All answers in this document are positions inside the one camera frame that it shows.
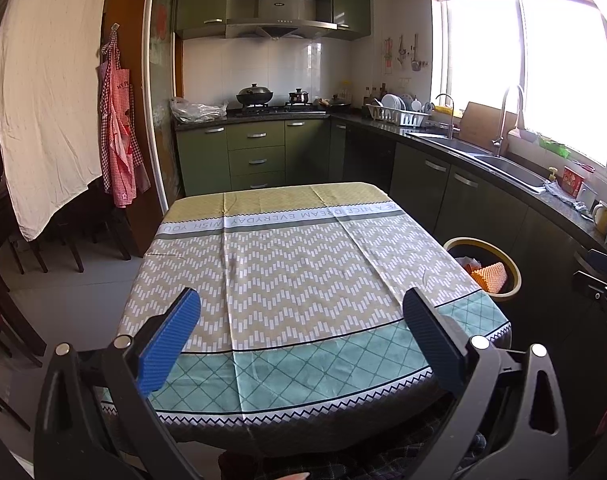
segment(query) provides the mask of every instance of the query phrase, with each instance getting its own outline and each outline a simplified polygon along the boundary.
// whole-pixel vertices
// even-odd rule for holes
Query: window
[[[525,126],[607,167],[607,33],[574,0],[448,0],[446,91],[501,107],[525,91]],[[517,92],[507,108],[516,111]]]

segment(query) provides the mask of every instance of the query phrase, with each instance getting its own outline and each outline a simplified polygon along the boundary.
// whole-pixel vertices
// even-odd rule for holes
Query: metal screw
[[[70,345],[67,343],[61,343],[55,348],[54,351],[57,355],[65,355],[70,351]]]
[[[112,342],[112,344],[115,348],[123,350],[132,344],[132,338],[129,335],[120,335]]]
[[[545,355],[548,353],[545,346],[539,343],[533,344],[532,350],[533,354],[535,354],[537,357],[545,357]]]
[[[490,341],[488,341],[482,335],[472,336],[472,339],[470,339],[470,342],[472,343],[472,346],[474,346],[474,348],[478,348],[479,350],[485,350],[486,348],[488,348],[490,346]]]

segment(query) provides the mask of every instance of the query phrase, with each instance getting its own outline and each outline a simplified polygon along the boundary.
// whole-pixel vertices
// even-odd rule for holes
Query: teal diamond pattern
[[[483,291],[439,307],[468,336],[494,332],[507,319]],[[280,410],[346,397],[413,374],[427,362],[403,320],[286,348],[181,354],[157,410],[239,413]]]

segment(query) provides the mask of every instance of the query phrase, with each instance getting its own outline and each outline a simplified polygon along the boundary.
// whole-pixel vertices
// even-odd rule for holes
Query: drawer handle
[[[465,184],[466,186],[479,187],[479,184],[477,184],[476,182],[472,182],[472,180],[468,180],[465,177],[462,177],[458,173],[455,173],[455,179],[458,180],[459,182],[461,182],[462,184]]]
[[[432,168],[433,170],[446,171],[448,169],[448,168],[444,168],[443,166],[437,166],[436,164],[434,164],[433,162],[430,162],[429,160],[424,160],[424,162],[426,163],[426,166],[428,168]]]

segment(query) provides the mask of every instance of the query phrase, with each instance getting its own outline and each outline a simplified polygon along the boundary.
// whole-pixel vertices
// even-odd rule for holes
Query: range hood
[[[300,0],[258,0],[257,18],[226,20],[225,37],[307,38],[314,40],[337,30],[334,23],[301,19]]]

